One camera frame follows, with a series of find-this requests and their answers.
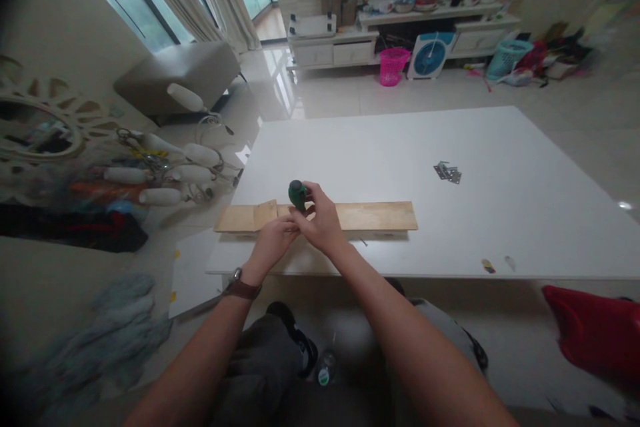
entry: brown watch strap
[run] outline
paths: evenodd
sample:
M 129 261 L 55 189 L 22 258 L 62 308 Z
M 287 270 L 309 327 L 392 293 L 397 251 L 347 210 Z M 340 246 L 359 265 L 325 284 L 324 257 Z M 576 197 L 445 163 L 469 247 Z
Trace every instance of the brown watch strap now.
M 227 295 L 233 295 L 248 300 L 254 300 L 262 290 L 262 286 L 250 286 L 242 282 L 242 280 L 236 280 L 229 284 L 229 287 L 225 290 Z

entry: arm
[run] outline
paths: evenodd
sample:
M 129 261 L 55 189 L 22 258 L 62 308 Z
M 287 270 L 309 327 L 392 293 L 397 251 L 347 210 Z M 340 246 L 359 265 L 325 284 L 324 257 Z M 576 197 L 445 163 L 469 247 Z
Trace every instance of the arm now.
M 262 284 L 299 235 L 291 216 L 266 224 L 242 269 L 242 282 Z M 127 419 L 126 426 L 202 424 L 247 319 L 251 300 L 225 296 Z
M 347 242 L 335 205 L 320 186 L 304 184 L 314 205 L 305 216 L 292 211 L 294 222 L 354 291 L 422 419 L 436 425 L 517 425 L 464 355 Z

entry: wristwatch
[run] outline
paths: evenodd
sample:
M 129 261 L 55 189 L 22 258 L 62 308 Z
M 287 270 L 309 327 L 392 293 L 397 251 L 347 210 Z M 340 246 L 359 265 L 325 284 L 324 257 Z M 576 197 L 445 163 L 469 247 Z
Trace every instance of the wristwatch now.
M 250 286 L 242 282 L 240 277 L 242 276 L 242 269 L 238 267 L 235 272 L 233 272 L 233 278 L 229 282 L 229 285 L 223 292 L 223 295 L 233 295 L 236 297 L 245 298 L 248 300 L 254 300 L 262 290 L 262 286 Z

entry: gray ottoman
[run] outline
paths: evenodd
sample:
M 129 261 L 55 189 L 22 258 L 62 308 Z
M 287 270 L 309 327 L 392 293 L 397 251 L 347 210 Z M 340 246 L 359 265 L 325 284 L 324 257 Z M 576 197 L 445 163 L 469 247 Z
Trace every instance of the gray ottoman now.
M 170 83 L 194 91 L 211 108 L 238 75 L 240 64 L 228 43 L 198 42 L 168 47 L 142 60 L 113 88 L 145 115 L 170 115 L 189 112 L 167 93 Z

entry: drawer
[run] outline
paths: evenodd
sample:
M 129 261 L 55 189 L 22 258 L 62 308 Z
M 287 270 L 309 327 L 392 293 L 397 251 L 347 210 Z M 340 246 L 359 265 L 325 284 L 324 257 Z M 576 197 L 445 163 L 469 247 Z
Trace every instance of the drawer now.
M 473 51 L 494 48 L 506 36 L 504 29 L 484 30 L 477 32 L 461 32 L 453 46 L 452 52 Z
M 368 63 L 371 59 L 371 42 L 346 43 L 333 46 L 334 65 Z
M 331 65 L 333 63 L 333 45 L 312 45 L 296 47 L 293 51 L 296 65 Z

